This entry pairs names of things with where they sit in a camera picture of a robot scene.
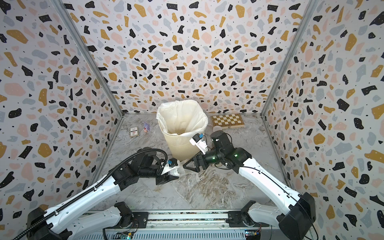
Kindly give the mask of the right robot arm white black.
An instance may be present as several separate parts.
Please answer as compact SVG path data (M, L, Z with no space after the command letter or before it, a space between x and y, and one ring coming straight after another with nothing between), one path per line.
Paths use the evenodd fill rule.
M316 220L315 200L309 193L300 194L283 184L243 148L233 146L232 138L223 131L211 134L213 147L209 148L203 134L195 134L190 143L200 149L184 165L193 172L206 170L211 165L221 164L246 178L270 198L274 207L249 201L240 211L230 212L227 223L230 227L261 227L262 224L278 227L290 240L304 240L314 228Z

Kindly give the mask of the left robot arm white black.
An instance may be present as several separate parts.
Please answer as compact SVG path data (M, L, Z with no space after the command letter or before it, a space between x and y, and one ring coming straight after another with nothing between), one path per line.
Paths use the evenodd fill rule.
M175 171L178 168L179 161L170 159L165 151L148 147L140 149L74 197L47 210L36 208L30 212L27 229L16 239L26 236L28 240L73 240L99 229L137 229L140 222L124 202L116 203L94 217L82 215L141 178L155 179L156 185L177 180Z

